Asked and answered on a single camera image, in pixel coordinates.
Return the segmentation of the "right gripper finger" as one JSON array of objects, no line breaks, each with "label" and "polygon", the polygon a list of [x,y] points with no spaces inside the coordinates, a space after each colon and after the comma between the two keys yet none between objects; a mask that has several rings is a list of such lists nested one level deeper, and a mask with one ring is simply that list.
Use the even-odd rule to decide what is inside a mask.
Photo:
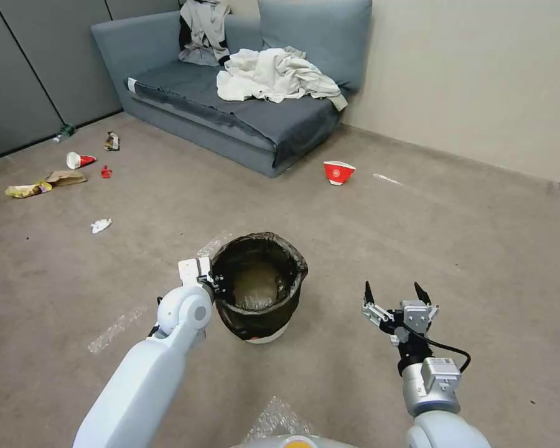
[{"label": "right gripper finger", "polygon": [[363,293],[362,314],[379,329],[394,329],[396,323],[392,311],[379,306],[373,297],[369,281],[365,281]]},{"label": "right gripper finger", "polygon": [[440,307],[431,302],[429,294],[418,282],[414,283],[414,288],[418,298],[414,310],[414,322],[416,325],[431,325],[434,318],[437,317]]}]

